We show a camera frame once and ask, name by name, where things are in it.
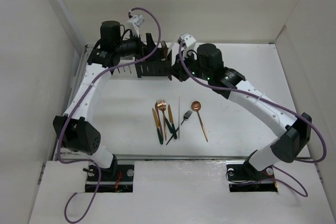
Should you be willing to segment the small copper fork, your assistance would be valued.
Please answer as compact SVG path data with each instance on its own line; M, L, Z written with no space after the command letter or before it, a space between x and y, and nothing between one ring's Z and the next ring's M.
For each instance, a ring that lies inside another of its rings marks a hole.
M161 43L163 57L164 57L165 61L167 61L167 58L168 58L168 46L167 46L167 44L166 44L166 42L164 40L161 40L160 43Z

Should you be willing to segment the copper spoon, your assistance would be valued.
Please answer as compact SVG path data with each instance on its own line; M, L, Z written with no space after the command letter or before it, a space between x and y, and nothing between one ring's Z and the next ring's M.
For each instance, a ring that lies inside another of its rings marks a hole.
M199 119L199 122L200 122L200 125L201 125L201 128L202 128L205 140L206 140L206 142L208 142L208 137L207 137L207 134L206 134L206 130L205 130L202 118L201 118L200 113L199 113L199 111L201 110L201 107L202 106L201 106L201 103L199 101L193 101L192 104L191 104L192 110L197 113L197 116L198 116L198 119Z

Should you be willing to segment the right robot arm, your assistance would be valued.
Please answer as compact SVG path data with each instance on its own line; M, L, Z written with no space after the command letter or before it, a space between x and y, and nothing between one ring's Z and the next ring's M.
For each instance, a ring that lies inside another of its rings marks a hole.
M186 40L179 43L171 74L180 82L192 78L234 102L267 125L276 139L252 152L243 164L244 175L255 180L264 170L278 162L292 163L308 144L311 117L280 106L257 90L243 74L224 66L222 52L213 44L197 48Z

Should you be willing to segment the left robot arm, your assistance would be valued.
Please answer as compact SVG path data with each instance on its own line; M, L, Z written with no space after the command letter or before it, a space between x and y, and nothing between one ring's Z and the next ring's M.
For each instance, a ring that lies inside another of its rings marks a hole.
M119 22L102 22L100 39L89 55L77 93L64 114L56 116L53 121L58 137L57 155L62 148L82 153L96 164L105 180L117 176L118 161L101 143L101 134L91 123L93 112L122 57L133 57L139 62L157 51L158 46L150 34L146 35L146 43L141 41L139 27L143 22L142 16L135 16L125 23L124 31L130 34L128 39L124 38Z

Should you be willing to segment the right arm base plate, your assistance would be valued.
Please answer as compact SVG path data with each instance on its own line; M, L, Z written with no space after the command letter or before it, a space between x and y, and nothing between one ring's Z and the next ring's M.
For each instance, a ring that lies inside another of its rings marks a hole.
M266 170L250 172L243 164L228 164L226 170L231 193L278 192L272 168L270 174Z

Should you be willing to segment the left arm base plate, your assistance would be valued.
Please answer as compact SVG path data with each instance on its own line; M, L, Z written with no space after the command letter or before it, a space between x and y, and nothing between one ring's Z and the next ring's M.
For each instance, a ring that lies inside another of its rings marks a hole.
M88 168L82 169L87 173L85 192L93 193L96 189L99 174L98 169L90 164ZM132 193L134 179L134 165L121 164L117 166L116 172L107 169L101 170L101 180L98 193Z

